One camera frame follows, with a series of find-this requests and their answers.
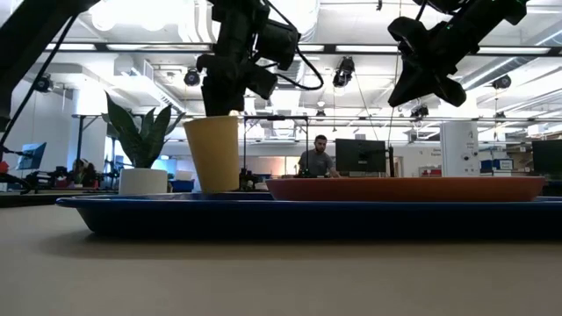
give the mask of white plant pot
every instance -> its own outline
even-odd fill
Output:
[[[122,169],[120,195],[168,193],[168,172],[153,169]]]

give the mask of black monitor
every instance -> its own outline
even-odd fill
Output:
[[[562,173],[562,140],[538,140],[532,146],[537,173]]]
[[[345,172],[386,172],[386,146],[378,140],[335,140],[335,165]]]
[[[21,150],[24,155],[19,157],[18,170],[39,169],[45,147],[47,147],[46,143],[24,145]]]

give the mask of orange tray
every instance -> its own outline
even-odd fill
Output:
[[[538,176],[336,178],[268,180],[276,200],[377,202],[529,202],[544,186]]]

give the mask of man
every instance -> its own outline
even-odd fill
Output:
[[[310,176],[325,176],[327,173],[332,177],[340,177],[335,170],[334,161],[325,153],[328,139],[324,135],[316,136],[314,149],[308,151],[308,172]],[[300,171],[306,170],[306,152],[302,153],[299,160]]]

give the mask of gray t-shirt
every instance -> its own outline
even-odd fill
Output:
[[[301,170],[306,169],[306,152],[300,156],[299,166]],[[328,154],[318,154],[314,149],[308,151],[308,170],[312,176],[324,176],[332,167],[334,161]]]

